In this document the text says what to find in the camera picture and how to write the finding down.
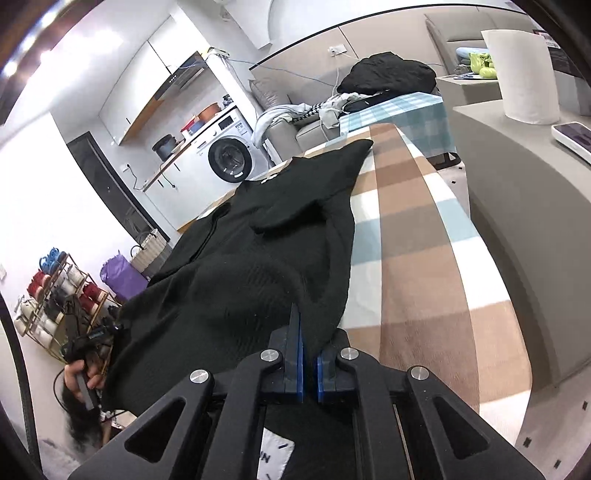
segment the paper towel roll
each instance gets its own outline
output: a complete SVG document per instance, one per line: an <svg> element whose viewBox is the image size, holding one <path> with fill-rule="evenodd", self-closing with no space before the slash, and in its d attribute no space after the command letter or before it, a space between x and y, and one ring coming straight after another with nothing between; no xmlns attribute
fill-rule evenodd
<svg viewBox="0 0 591 480"><path fill-rule="evenodd" d="M485 30L482 37L495 64L505 115L526 124L558 122L558 91L545 40L520 30Z"/></svg>

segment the range hood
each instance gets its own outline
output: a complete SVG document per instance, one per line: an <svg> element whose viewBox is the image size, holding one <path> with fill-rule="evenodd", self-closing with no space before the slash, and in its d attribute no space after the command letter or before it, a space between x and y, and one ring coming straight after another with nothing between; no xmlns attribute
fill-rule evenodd
<svg viewBox="0 0 591 480"><path fill-rule="evenodd" d="M154 100L164 100L177 95L189 81L196 78L206 68L207 63L203 57L195 52L156 91Z"/></svg>

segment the black jacket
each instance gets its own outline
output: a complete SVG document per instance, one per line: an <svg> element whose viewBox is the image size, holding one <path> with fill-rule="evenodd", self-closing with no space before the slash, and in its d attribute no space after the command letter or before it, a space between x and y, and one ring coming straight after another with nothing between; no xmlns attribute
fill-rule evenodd
<svg viewBox="0 0 591 480"><path fill-rule="evenodd" d="M357 62L337 92L373 95L390 90L391 98L407 93L431 93L435 88L435 76L428 65L417 60L403 60L386 51Z"/></svg>
<svg viewBox="0 0 591 480"><path fill-rule="evenodd" d="M120 319L103 407L141 414L185 375L232 369L301 312L307 359L345 309L355 224L350 194L372 145L359 140L277 177L245 181L195 222Z"/></svg>

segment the wall outlet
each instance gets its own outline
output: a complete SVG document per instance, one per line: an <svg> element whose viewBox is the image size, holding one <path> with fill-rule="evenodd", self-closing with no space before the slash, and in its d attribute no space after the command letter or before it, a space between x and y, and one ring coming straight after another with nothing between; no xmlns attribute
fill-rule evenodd
<svg viewBox="0 0 591 480"><path fill-rule="evenodd" d="M329 53L331 57L340 55L342 53L345 53L346 51L347 48L343 44L335 45L334 47L329 47Z"/></svg>

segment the black pot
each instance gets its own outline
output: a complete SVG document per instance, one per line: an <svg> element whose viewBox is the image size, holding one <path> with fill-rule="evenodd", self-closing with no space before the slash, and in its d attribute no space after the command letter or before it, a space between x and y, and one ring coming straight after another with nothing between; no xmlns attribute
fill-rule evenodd
<svg viewBox="0 0 591 480"><path fill-rule="evenodd" d="M154 144L152 150L158 154L160 160L164 161L172 154L173 149L177 144L178 142L176 138L172 135L166 135Z"/></svg>

